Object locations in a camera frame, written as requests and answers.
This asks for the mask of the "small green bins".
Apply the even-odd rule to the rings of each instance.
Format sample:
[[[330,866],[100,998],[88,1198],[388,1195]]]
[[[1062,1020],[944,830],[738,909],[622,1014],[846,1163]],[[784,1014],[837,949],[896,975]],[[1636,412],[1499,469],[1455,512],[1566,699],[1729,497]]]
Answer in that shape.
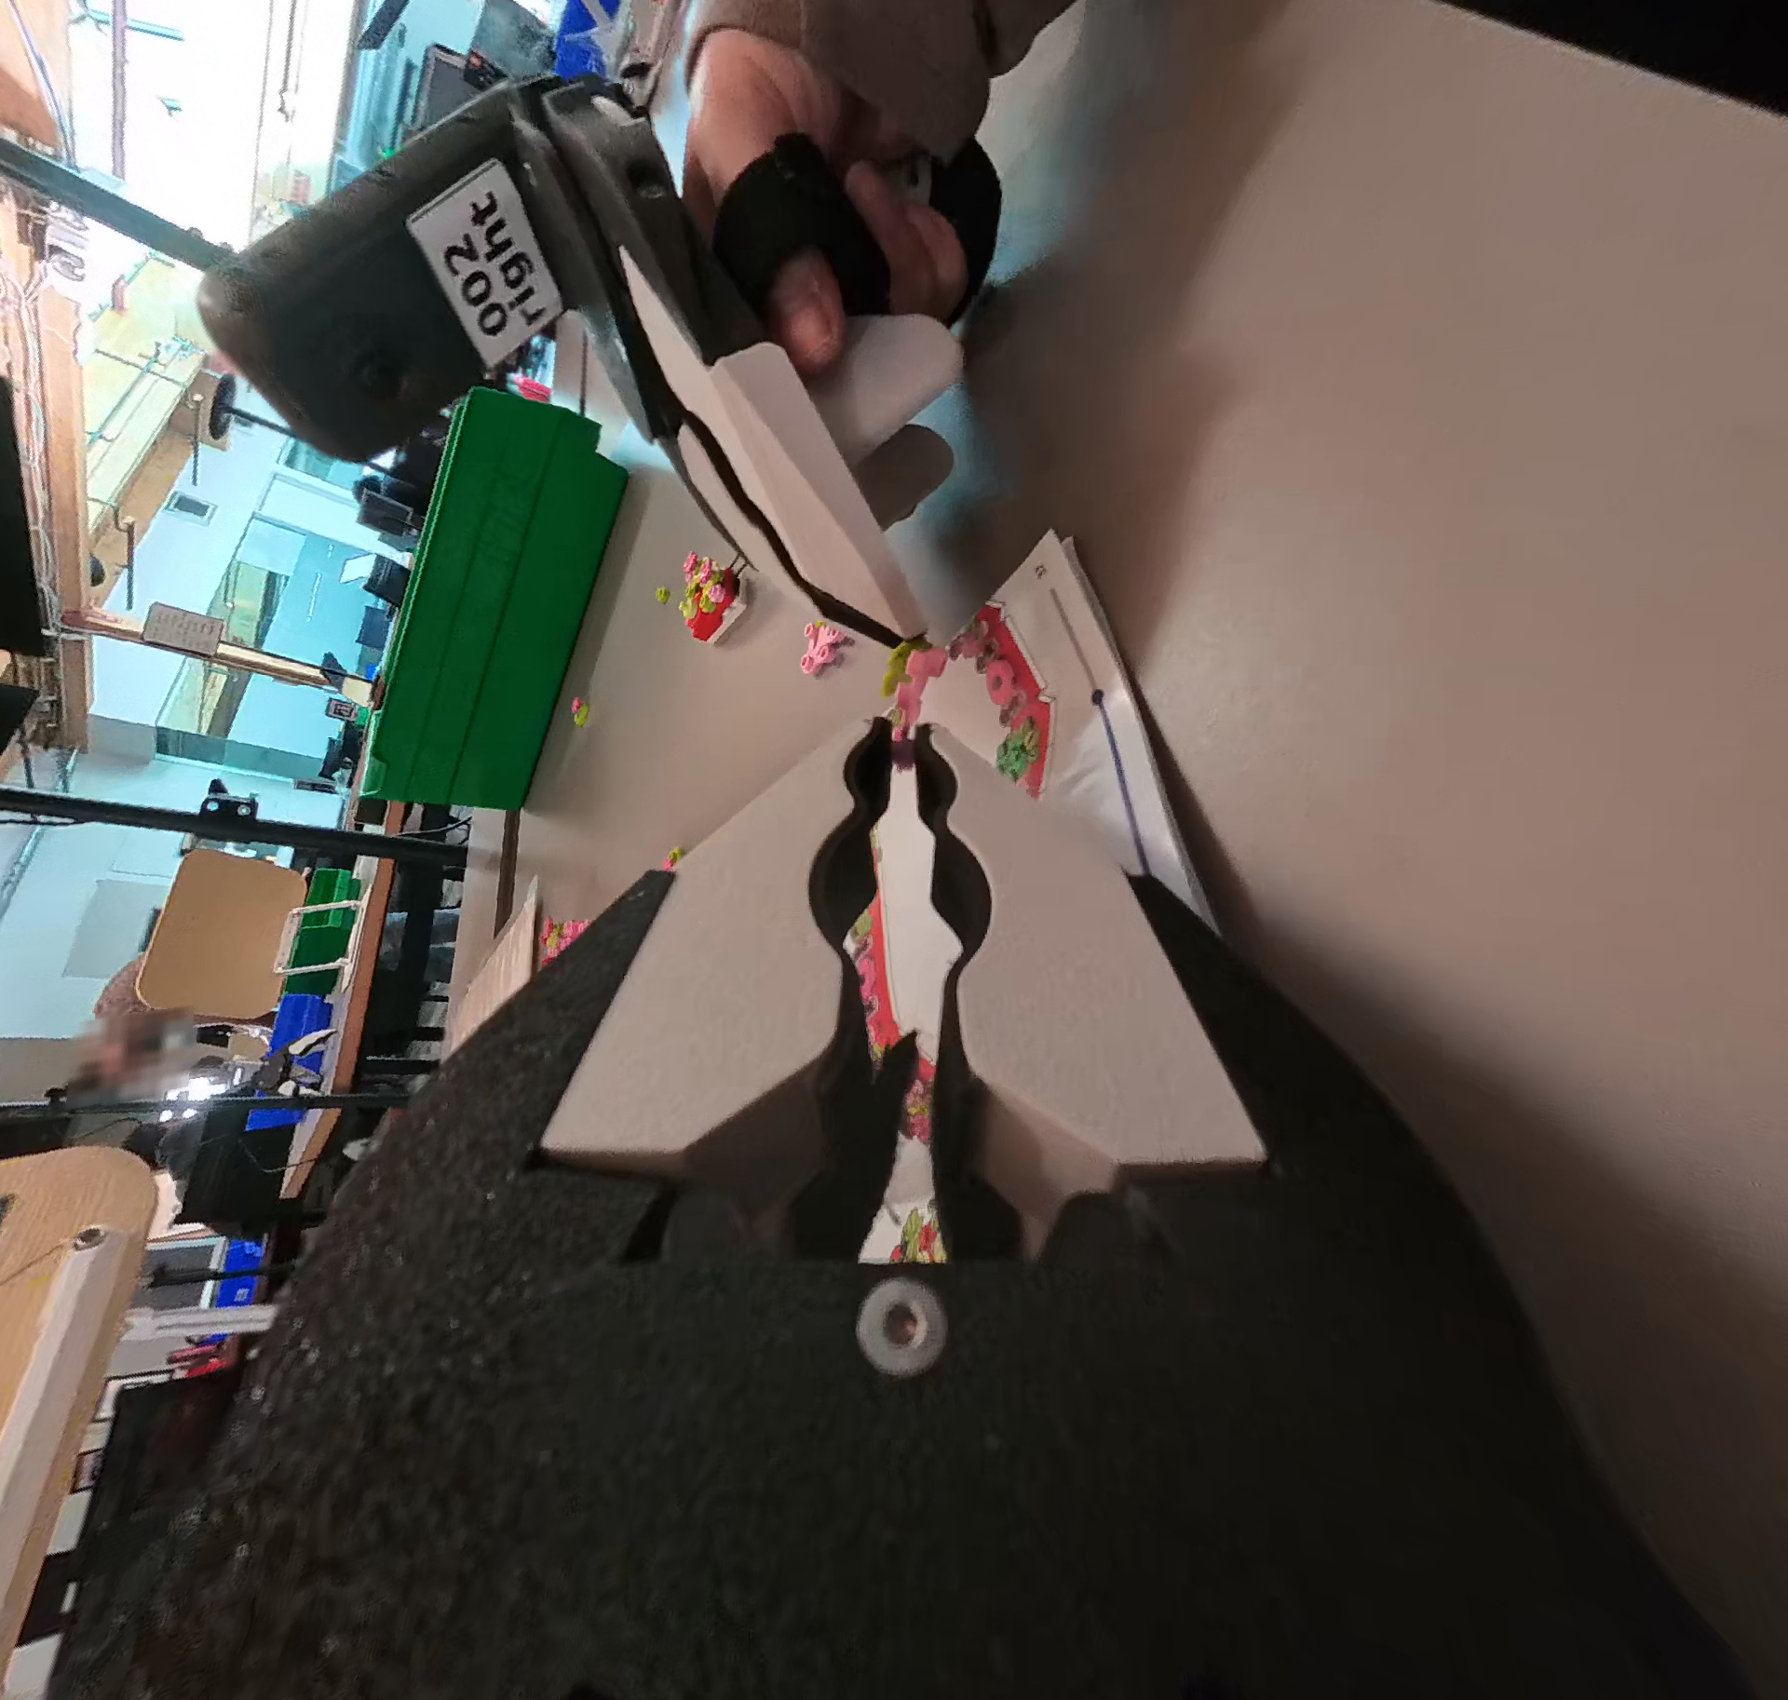
[[[327,866],[313,869],[305,889],[305,920],[291,950],[287,995],[330,998],[338,987],[362,898],[363,884],[352,869]]]

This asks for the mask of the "black pole with clamp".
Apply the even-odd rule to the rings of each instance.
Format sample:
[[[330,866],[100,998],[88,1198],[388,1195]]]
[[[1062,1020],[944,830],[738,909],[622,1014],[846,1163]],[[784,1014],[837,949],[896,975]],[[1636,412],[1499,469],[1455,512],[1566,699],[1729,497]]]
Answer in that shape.
[[[426,866],[455,875],[461,875],[470,863],[465,843],[260,819],[254,804],[227,804],[222,796],[208,798],[198,812],[171,812],[151,804],[119,804],[4,786],[2,815],[40,825],[93,823],[126,830],[153,830],[194,839],[198,843],[266,843],[272,848],[313,850],[330,857],[368,857],[394,863],[399,867]]]

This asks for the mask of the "stack of blue bins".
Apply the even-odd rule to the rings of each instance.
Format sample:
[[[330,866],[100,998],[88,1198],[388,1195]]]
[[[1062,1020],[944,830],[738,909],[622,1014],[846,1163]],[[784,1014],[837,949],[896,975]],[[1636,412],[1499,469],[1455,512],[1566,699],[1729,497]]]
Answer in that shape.
[[[282,995],[262,1065],[272,1076],[256,1081],[256,1097],[278,1103],[251,1109],[246,1130],[294,1127],[313,1109],[307,1100],[322,1094],[330,1046],[331,1001],[309,992]]]

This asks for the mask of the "beige cardboard piece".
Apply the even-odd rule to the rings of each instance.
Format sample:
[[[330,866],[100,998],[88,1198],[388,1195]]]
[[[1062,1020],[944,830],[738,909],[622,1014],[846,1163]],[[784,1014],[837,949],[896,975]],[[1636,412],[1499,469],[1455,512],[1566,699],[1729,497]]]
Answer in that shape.
[[[508,1001],[521,992],[540,965],[542,902],[540,884],[531,880],[503,928],[451,1001],[445,1025],[443,1058],[480,1033]]]

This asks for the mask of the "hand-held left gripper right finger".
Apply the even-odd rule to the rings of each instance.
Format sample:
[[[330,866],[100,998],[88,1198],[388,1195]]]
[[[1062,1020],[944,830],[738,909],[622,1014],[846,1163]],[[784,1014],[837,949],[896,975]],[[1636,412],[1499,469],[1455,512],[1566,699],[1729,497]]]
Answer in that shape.
[[[1083,1196],[1258,1175],[1266,1142],[1137,898],[1083,819],[921,727],[944,985],[930,1164],[951,1264],[1035,1257]]]

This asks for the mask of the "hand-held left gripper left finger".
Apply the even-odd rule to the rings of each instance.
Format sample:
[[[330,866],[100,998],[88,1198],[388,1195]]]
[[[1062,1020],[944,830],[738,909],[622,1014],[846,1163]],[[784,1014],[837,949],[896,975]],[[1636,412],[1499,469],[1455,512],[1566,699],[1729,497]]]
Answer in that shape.
[[[870,906],[891,727],[848,721],[676,869],[542,1155],[724,1198],[801,1257],[859,1261],[900,1142],[846,934]]]

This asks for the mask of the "green plastic bin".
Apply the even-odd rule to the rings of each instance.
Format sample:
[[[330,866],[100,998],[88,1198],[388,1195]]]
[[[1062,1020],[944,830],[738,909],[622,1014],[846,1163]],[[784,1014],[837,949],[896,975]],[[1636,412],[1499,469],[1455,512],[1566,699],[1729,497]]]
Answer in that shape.
[[[627,484],[596,422],[459,401],[367,730],[373,798],[526,804]]]

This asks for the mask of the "black computer monitor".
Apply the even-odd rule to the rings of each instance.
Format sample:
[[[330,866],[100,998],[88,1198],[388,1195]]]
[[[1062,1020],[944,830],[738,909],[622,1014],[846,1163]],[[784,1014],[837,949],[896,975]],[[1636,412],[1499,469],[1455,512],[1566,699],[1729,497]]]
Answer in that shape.
[[[451,118],[505,78],[503,68],[477,50],[456,52],[431,44],[405,111],[405,140]]]

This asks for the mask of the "thick black pole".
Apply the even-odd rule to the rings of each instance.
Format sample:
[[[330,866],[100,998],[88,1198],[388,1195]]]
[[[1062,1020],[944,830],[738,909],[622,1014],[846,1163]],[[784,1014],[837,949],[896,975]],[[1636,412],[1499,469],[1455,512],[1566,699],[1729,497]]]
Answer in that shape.
[[[197,274],[212,274],[227,266],[235,251],[212,240],[197,228],[178,226],[132,201],[124,192],[113,192],[63,163],[52,159],[33,147],[2,138],[2,178],[38,200],[57,204],[71,213],[82,213],[99,226],[132,238]]]

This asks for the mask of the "wooden chair white frame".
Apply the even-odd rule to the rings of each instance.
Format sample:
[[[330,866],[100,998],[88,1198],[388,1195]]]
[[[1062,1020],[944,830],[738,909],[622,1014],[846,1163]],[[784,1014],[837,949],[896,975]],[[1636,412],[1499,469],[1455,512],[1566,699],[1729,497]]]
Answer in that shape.
[[[111,1147],[2,1164],[2,1674],[142,1272],[158,1189]]]

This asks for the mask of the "person's right hand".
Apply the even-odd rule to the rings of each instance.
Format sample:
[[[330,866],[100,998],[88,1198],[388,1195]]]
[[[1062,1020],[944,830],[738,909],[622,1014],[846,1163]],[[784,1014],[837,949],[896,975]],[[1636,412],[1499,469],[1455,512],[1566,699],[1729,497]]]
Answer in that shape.
[[[685,87],[685,206],[799,374],[830,368],[859,312],[960,320],[984,264],[907,192],[919,154],[948,157],[749,35],[713,35]]]

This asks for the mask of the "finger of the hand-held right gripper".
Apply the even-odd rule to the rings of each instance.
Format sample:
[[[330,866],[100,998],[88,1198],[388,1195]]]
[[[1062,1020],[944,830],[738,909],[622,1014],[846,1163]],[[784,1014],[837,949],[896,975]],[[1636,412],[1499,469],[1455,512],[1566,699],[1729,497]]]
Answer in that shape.
[[[885,626],[881,620],[864,615],[859,606],[828,595],[804,578],[787,540],[771,527],[767,512],[751,502],[731,459],[701,418],[684,418],[666,452],[711,527],[738,555],[746,559],[757,571],[781,578],[821,620],[830,620],[848,633],[857,633],[885,649],[900,643],[900,632]]]
[[[677,309],[628,253],[622,278],[644,356],[668,391],[668,444],[684,418],[701,418],[804,578],[874,615],[900,642],[925,633],[925,613],[787,355],[757,344],[704,362]]]

